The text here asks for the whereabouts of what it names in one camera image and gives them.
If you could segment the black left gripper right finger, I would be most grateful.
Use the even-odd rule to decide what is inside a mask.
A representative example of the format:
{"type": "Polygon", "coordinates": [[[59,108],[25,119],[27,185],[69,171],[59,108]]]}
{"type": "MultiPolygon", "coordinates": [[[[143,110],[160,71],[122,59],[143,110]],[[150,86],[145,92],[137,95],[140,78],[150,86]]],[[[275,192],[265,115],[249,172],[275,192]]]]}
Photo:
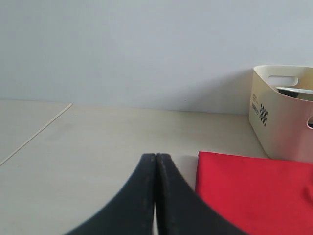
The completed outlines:
{"type": "Polygon", "coordinates": [[[156,155],[156,219],[160,235],[245,235],[190,188],[171,156],[156,155]]]}

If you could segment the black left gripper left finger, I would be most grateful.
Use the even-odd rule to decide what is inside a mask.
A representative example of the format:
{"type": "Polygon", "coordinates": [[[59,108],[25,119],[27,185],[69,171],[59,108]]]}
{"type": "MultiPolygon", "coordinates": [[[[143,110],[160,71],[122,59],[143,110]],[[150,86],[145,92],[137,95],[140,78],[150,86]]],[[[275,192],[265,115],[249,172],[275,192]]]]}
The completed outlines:
{"type": "Polygon", "coordinates": [[[68,235],[152,235],[156,155],[143,154],[121,190],[68,235]]]}

